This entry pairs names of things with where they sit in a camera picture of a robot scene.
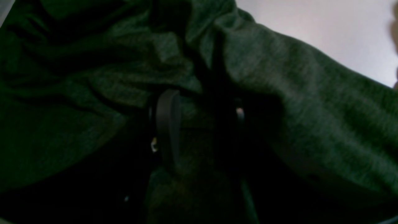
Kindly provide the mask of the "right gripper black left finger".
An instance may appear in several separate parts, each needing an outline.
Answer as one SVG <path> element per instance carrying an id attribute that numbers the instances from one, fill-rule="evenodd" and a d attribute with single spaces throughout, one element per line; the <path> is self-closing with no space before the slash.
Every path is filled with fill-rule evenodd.
<path id="1" fill-rule="evenodd" d="M 137 124 L 76 165 L 1 195 L 1 218 L 14 224 L 136 224 L 153 170 L 178 160 L 178 90 L 151 97 Z"/>

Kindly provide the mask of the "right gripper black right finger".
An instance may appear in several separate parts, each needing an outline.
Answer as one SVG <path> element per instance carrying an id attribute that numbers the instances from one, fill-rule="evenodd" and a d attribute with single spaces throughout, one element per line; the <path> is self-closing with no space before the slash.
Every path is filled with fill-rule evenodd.
<path id="1" fill-rule="evenodd" d="M 397 198 L 260 138 L 240 99 L 215 104 L 217 158 L 256 224 L 396 224 Z"/>

